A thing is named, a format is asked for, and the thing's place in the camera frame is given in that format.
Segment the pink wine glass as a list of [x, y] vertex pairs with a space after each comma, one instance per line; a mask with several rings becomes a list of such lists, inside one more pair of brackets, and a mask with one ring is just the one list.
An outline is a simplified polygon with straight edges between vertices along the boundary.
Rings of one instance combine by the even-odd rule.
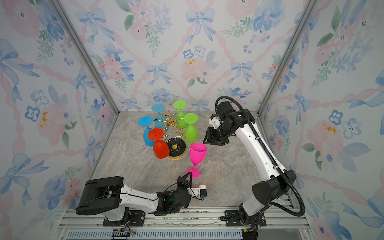
[[193, 168], [187, 169], [187, 173], [192, 173], [192, 178], [198, 178], [201, 173], [197, 169], [197, 165], [203, 162], [207, 153], [207, 146], [201, 143], [193, 143], [190, 147], [190, 160], [194, 165]]

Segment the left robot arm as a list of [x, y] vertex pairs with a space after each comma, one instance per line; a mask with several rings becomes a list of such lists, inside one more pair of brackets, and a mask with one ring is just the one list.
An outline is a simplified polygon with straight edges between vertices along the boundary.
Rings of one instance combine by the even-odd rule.
[[192, 173], [180, 176], [175, 190], [144, 193], [123, 183], [123, 177], [108, 177], [89, 180], [84, 187], [79, 205], [75, 208], [80, 216], [101, 214], [110, 222], [121, 222], [127, 218], [126, 211], [142, 211], [155, 216], [177, 214], [191, 202], [188, 189], [192, 186]]

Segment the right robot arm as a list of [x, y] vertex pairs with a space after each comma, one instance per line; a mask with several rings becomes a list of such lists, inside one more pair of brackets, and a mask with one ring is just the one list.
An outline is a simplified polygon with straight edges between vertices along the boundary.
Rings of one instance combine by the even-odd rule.
[[233, 105], [239, 106], [239, 103], [230, 97], [217, 99], [215, 113], [209, 119], [210, 126], [203, 143], [224, 146], [229, 143], [231, 136], [239, 138], [254, 161], [261, 181], [252, 186], [251, 196], [240, 204], [239, 216], [228, 217], [227, 220], [239, 220], [245, 226], [254, 225], [270, 206], [276, 206], [286, 213], [297, 215], [296, 212], [274, 202], [292, 188], [296, 174], [292, 170], [286, 170], [273, 155], [252, 113], [243, 107], [235, 110]]

